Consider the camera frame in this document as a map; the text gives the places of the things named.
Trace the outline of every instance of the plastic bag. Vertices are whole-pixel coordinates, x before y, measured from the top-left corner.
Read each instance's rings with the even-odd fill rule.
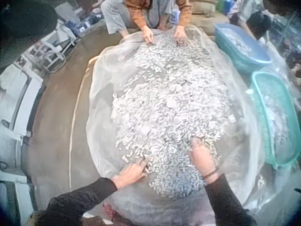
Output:
[[[154,39],[170,39],[173,32],[153,30]],[[208,53],[216,76],[222,78],[235,97],[232,108],[235,120],[225,128],[226,133],[214,146],[222,157],[220,172],[225,173],[232,190],[240,202],[244,203],[253,189],[264,161],[260,151],[260,129],[253,104],[246,94],[247,87],[232,62],[216,44],[194,26],[188,27],[186,33],[189,40],[187,45],[199,45]],[[163,53],[170,48],[161,42],[157,42],[156,45],[161,45]],[[113,176],[125,165],[121,159],[122,152],[115,147],[117,130],[111,120],[112,102],[114,95],[124,95],[126,84],[140,70],[135,66],[133,58],[142,47],[145,47],[142,33],[134,33],[118,46],[106,48],[94,67],[89,96],[87,140],[94,164],[103,177]],[[191,63],[190,56],[182,57],[182,62],[190,64],[192,70],[202,66],[199,62]],[[159,70],[162,69],[163,73],[168,66],[160,61],[149,63]],[[113,194],[110,202],[115,210],[137,225],[214,224],[214,213],[204,188],[183,198],[162,197],[148,186],[151,178]]]

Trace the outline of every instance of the black sleeve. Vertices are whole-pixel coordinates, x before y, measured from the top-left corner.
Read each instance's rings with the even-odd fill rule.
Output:
[[[117,190],[108,178],[52,198],[38,225],[81,225],[82,215]]]
[[[242,208],[224,174],[205,188],[215,213],[217,226],[257,225],[255,219]]]

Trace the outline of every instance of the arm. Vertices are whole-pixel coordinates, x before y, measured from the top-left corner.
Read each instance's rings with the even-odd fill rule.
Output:
[[[183,44],[187,39],[184,27],[189,23],[191,5],[188,0],[176,0],[176,3],[179,6],[181,14],[179,24],[174,32],[174,38],[178,44]]]
[[[244,29],[252,38],[255,38],[255,36],[253,35],[252,31],[250,30],[250,28],[248,27],[248,25],[246,24],[246,21],[243,21],[241,19],[238,19],[238,25]]]
[[[251,17],[252,12],[252,1],[242,0],[239,10],[238,10],[238,25],[244,29],[252,38],[255,38],[250,28],[246,24],[247,20]]]
[[[112,179],[99,178],[86,187],[51,199],[37,226],[80,225],[85,212],[100,204],[115,191],[145,177],[146,174],[143,173],[145,166],[146,162],[138,159],[136,163],[128,164]]]
[[[224,175],[215,172],[209,150],[199,139],[192,140],[191,160],[208,185],[205,187],[218,226],[255,226],[256,221],[242,208]]]
[[[189,23],[192,14],[191,5],[188,0],[176,0],[176,3],[181,12],[178,25],[185,27]]]
[[[153,32],[146,25],[145,18],[142,13],[140,0],[126,0],[126,6],[130,12],[130,17],[135,24],[142,30],[143,38],[146,43],[154,43]]]
[[[108,178],[99,178],[94,183],[52,198],[46,213],[61,215],[70,222],[78,221],[82,215],[100,204],[117,191],[116,185]]]
[[[142,6],[139,0],[126,0],[126,6],[130,12],[130,17],[137,26],[142,29],[146,26],[145,18],[142,13]]]
[[[221,175],[205,186],[210,204],[215,214],[217,226],[256,226],[256,221],[242,208],[231,190],[225,175]]]

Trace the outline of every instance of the teal basket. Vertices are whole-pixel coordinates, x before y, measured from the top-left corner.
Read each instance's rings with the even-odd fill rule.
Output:
[[[272,164],[276,169],[279,166],[285,167],[290,165],[296,160],[301,151],[301,133],[290,93],[280,78],[265,72],[254,72],[252,74],[250,88],[253,90],[253,100],[261,124],[265,161]],[[263,100],[264,95],[269,95],[278,100],[278,104],[287,116],[288,142],[286,143],[286,147],[282,148],[287,154],[281,155],[281,158],[275,156],[269,115],[267,114],[267,107]]]

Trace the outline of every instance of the hand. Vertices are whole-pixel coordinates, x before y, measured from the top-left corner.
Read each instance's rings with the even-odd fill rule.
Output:
[[[209,173],[215,171],[215,165],[208,148],[206,148],[200,139],[195,137],[192,139],[191,161],[202,176],[208,175]],[[210,184],[217,178],[218,173],[215,173],[208,177],[206,181]]]
[[[111,180],[119,190],[137,182],[143,177],[147,177],[147,174],[143,172],[145,167],[146,162],[142,159],[138,159],[136,163],[130,163],[126,165],[123,170],[119,174],[113,176]]]
[[[175,32],[174,38],[178,44],[184,44],[187,40],[187,36],[183,26],[178,25]]]
[[[153,32],[150,30],[150,28],[148,28],[148,26],[143,26],[142,27],[142,32],[143,32],[143,38],[144,38],[144,40],[145,40],[145,42],[147,43],[147,44],[149,44],[149,43],[154,43],[154,34],[153,34]]]

